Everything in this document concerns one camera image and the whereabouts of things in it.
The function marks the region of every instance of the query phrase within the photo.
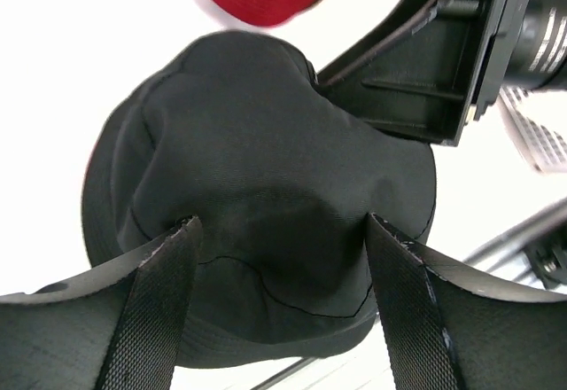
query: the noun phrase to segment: white background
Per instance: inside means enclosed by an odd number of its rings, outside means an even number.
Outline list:
[[[397,2],[323,0],[269,32],[321,68]],[[224,27],[246,26],[207,0],[0,0],[0,294],[29,293],[89,268],[80,196],[105,119],[188,43]],[[523,162],[495,108],[465,130],[458,148],[435,155],[430,244],[455,258],[567,195],[565,176],[537,175]],[[387,357],[367,353],[358,355],[387,366]],[[249,388],[279,368],[270,365],[179,370],[174,388]]]

